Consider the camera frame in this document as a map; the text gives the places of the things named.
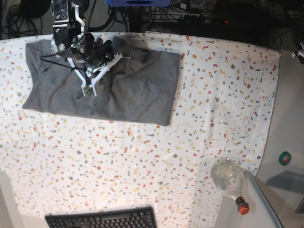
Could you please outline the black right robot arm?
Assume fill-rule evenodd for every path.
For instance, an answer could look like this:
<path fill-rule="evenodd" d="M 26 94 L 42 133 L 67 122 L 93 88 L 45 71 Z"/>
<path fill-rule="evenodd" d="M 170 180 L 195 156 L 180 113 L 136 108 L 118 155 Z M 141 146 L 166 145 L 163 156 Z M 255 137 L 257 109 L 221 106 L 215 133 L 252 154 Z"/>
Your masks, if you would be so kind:
<path fill-rule="evenodd" d="M 53 0 L 51 2 L 54 17 L 52 56 L 84 64 L 87 67 L 98 67 L 104 64 L 112 54 L 112 42 L 94 38 L 93 33 L 102 31 L 113 19 L 110 15 L 105 24 L 91 27 L 91 19 L 96 1 L 94 1 L 88 19 L 85 12 L 89 8 L 88 0 Z"/>

